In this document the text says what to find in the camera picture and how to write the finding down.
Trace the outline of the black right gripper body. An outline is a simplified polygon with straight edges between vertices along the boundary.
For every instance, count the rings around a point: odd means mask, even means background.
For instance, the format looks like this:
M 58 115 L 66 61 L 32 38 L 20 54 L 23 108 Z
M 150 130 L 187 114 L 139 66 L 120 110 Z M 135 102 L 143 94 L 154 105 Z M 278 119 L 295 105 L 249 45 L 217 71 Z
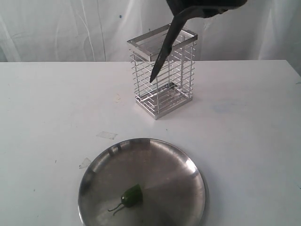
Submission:
M 173 15 L 177 15 L 189 7 L 201 7 L 213 10 L 230 10 L 239 8 L 247 3 L 247 0 L 167 0 Z

